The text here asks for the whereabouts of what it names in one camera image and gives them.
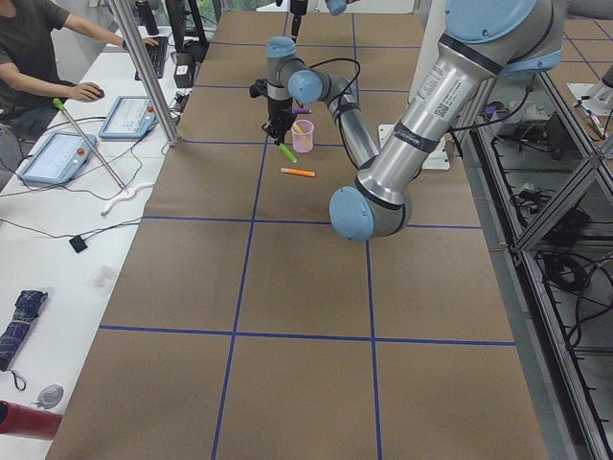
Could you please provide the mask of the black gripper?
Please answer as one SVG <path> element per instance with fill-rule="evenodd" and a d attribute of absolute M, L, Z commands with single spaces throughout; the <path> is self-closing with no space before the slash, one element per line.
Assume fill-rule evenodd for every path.
<path fill-rule="evenodd" d="M 267 110 L 268 118 L 261 128 L 275 142 L 275 145 L 284 147 L 285 135 L 291 130 L 295 122 L 293 100 L 268 99 Z"/>

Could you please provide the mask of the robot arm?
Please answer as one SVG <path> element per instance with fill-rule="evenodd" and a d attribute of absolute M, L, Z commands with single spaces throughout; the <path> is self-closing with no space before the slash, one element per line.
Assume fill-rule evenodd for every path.
<path fill-rule="evenodd" d="M 330 200 L 331 224 L 349 241 L 390 236 L 411 216 L 408 184 L 481 83 L 557 65 L 566 9 L 564 1 L 447 2 L 438 58 L 381 148 L 366 129 L 350 82 L 307 66 L 288 37 L 268 41 L 267 76 L 249 93 L 267 99 L 263 129 L 276 143 L 294 123 L 295 103 L 328 107 L 357 168 L 352 185 Z"/>
<path fill-rule="evenodd" d="M 326 9 L 328 13 L 333 16 L 339 15 L 346 11 L 348 5 L 354 3 L 354 0 L 325 0 Z M 296 42 L 300 33 L 303 17 L 309 12 L 314 12 L 315 7 L 310 7 L 307 0 L 276 0 L 274 5 L 280 8 L 283 5 L 287 6 L 287 10 L 292 15 L 290 38 Z"/>

